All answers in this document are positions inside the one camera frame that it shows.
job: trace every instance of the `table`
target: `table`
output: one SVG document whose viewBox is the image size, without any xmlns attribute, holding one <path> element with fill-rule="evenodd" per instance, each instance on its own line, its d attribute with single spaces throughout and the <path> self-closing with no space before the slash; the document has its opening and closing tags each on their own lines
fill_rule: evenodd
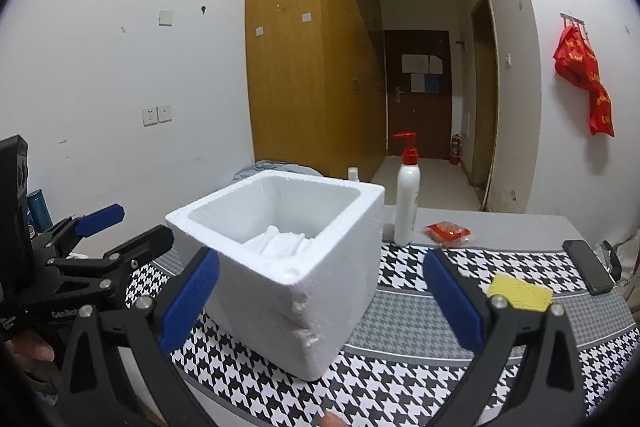
<svg viewBox="0 0 640 427">
<path fill-rule="evenodd" d="M 386 222 L 392 213 L 393 207 L 386 206 Z M 562 250 L 563 241 L 581 236 L 561 216 L 418 209 L 414 242 L 404 248 L 382 244 L 376 295 L 335 362 L 316 382 L 284 373 L 220 330 L 205 313 L 172 360 L 219 425 L 308 425 L 323 409 L 354 427 L 426 425 L 472 359 L 421 277 L 422 258 L 433 245 L 421 229 L 437 221 L 472 230 L 474 237 L 447 255 L 483 290 L 502 272 L 554 291 L 574 331 L 585 400 L 593 410 L 626 365 L 640 333 L 616 291 L 589 295 Z M 129 287 L 128 303 L 155 295 L 180 270 L 173 251 L 143 267 Z M 482 420 L 498 414 L 521 357 L 522 348 L 514 348 Z"/>
</svg>

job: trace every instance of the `red pump nozzle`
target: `red pump nozzle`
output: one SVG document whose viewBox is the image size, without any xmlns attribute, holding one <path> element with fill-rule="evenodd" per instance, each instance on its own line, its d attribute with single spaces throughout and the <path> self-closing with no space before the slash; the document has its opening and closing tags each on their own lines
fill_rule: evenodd
<svg viewBox="0 0 640 427">
<path fill-rule="evenodd" d="M 394 138 L 404 138 L 406 140 L 406 147 L 402 151 L 402 165 L 418 165 L 418 150 L 414 147 L 415 133 L 397 132 L 394 134 Z"/>
</svg>

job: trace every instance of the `yellow sponge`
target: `yellow sponge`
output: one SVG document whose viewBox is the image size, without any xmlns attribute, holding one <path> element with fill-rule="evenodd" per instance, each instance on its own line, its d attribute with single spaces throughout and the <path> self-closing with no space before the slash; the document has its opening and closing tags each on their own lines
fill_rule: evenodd
<svg viewBox="0 0 640 427">
<path fill-rule="evenodd" d="M 489 298 L 494 295 L 502 295 L 517 310 L 545 312 L 551 305 L 554 293 L 547 288 L 498 273 L 486 292 Z"/>
</svg>

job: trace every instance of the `fire extinguisher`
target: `fire extinguisher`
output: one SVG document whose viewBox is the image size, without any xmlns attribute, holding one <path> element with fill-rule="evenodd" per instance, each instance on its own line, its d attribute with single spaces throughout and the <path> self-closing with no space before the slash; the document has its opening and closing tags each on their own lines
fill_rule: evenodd
<svg viewBox="0 0 640 427">
<path fill-rule="evenodd" d="M 454 134 L 451 137 L 451 148 L 449 150 L 449 163 L 458 165 L 460 163 L 460 148 L 462 146 L 462 138 L 460 134 Z"/>
</svg>

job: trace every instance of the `styrofoam box rim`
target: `styrofoam box rim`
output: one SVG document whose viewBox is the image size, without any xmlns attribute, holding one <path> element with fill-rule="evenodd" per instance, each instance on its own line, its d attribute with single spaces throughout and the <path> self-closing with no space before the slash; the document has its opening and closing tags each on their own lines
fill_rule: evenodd
<svg viewBox="0 0 640 427">
<path fill-rule="evenodd" d="M 304 180 L 310 183 L 338 185 L 342 187 L 356 188 L 360 195 L 342 210 L 325 228 L 314 238 L 306 248 L 305 254 L 293 256 L 287 259 L 264 259 L 245 248 L 233 239 L 225 237 L 221 233 L 208 229 L 189 218 L 191 211 L 222 198 L 225 195 L 244 186 L 260 181 L 268 177 L 280 177 L 285 179 Z M 174 227 L 182 230 L 206 247 L 216 250 L 221 255 L 228 256 L 237 263 L 246 266 L 273 282 L 282 285 L 294 285 L 304 279 L 322 261 L 325 254 L 349 232 L 351 227 L 359 220 L 365 211 L 385 192 L 381 185 L 363 182 L 351 182 L 338 178 L 325 178 L 297 174 L 294 172 L 264 171 L 246 178 L 238 183 L 221 188 L 216 192 L 204 196 L 193 203 L 167 214 L 165 219 Z"/>
</svg>

